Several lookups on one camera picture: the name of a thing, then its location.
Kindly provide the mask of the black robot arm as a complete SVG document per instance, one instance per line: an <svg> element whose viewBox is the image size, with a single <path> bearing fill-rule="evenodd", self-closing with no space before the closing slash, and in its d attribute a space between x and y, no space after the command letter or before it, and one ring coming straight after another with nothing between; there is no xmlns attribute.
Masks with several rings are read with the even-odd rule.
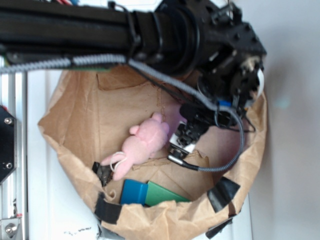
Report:
<svg viewBox="0 0 320 240"><path fill-rule="evenodd" d="M181 107L187 120L180 143L195 143L210 126L234 126L264 89L266 50L234 3L164 0L154 11L129 11L38 0L0 3L2 73L106 63L150 66L147 74L179 76L197 70L204 99Z"/></svg>

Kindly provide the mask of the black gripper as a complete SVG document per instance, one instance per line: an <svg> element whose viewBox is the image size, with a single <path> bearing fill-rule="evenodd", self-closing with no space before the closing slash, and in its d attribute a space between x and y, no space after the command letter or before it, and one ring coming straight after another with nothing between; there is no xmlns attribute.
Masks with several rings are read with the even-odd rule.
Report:
<svg viewBox="0 0 320 240"><path fill-rule="evenodd" d="M228 110L242 119L261 94L264 57L264 47L220 47L194 55L190 63L200 72L196 88L215 108L183 104L180 113L187 122L178 127L179 140L199 140L211 126L230 129L237 125Z"/></svg>

